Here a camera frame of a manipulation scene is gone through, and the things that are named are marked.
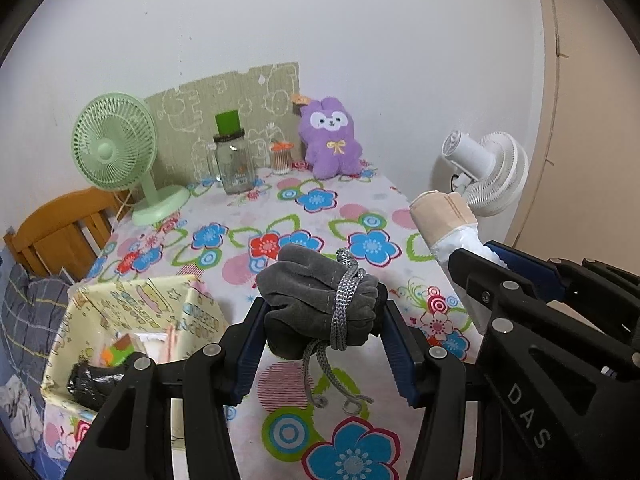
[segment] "green fan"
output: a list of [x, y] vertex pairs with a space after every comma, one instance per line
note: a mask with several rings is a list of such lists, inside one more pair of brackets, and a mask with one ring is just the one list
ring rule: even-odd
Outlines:
[[146, 105], [135, 97], [114, 92], [91, 101], [76, 121], [71, 151], [80, 173], [99, 189], [142, 185], [145, 198], [133, 208], [135, 225], [159, 222], [189, 199], [183, 186], [156, 189], [150, 174], [158, 152], [156, 128]]

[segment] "beige door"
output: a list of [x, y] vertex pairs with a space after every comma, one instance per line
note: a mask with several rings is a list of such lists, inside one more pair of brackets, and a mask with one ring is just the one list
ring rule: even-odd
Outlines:
[[556, 112], [514, 246], [640, 274], [640, 55], [602, 0], [552, 4]]

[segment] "blue gripper pad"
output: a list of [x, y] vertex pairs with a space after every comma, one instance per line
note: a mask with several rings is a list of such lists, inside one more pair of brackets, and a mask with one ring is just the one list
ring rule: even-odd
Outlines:
[[393, 301], [385, 304], [380, 339], [396, 380], [398, 394], [407, 400], [409, 406], [419, 408], [421, 395], [417, 381], [424, 373], [425, 358]]
[[263, 298], [256, 298], [244, 321], [227, 328], [220, 340], [226, 352], [225, 377], [230, 379], [228, 397], [233, 406], [242, 402], [254, 383], [266, 342], [264, 316], [269, 308]]
[[500, 256], [509, 270], [533, 283], [540, 300], [548, 303], [551, 300], [564, 299], [564, 286], [552, 264], [498, 242], [487, 242], [485, 246]]

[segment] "gray pouch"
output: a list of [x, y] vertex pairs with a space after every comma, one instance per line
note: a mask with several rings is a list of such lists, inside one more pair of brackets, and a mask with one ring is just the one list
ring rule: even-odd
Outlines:
[[[256, 277], [261, 296], [271, 305], [264, 328], [271, 351], [302, 359], [313, 339], [329, 340], [335, 291], [347, 267], [305, 247], [287, 244], [277, 263]], [[347, 345], [363, 345], [376, 323], [378, 279], [366, 274], [347, 309]]]

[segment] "plush toy eye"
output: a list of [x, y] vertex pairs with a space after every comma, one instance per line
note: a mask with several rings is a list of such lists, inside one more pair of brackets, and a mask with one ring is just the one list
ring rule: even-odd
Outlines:
[[340, 124], [340, 126], [346, 126], [349, 124], [349, 120], [343, 112], [334, 112], [334, 121]]
[[326, 121], [326, 116], [322, 112], [313, 112], [311, 114], [310, 122], [311, 122], [311, 125], [316, 130], [319, 130], [320, 128], [322, 128], [325, 121]]

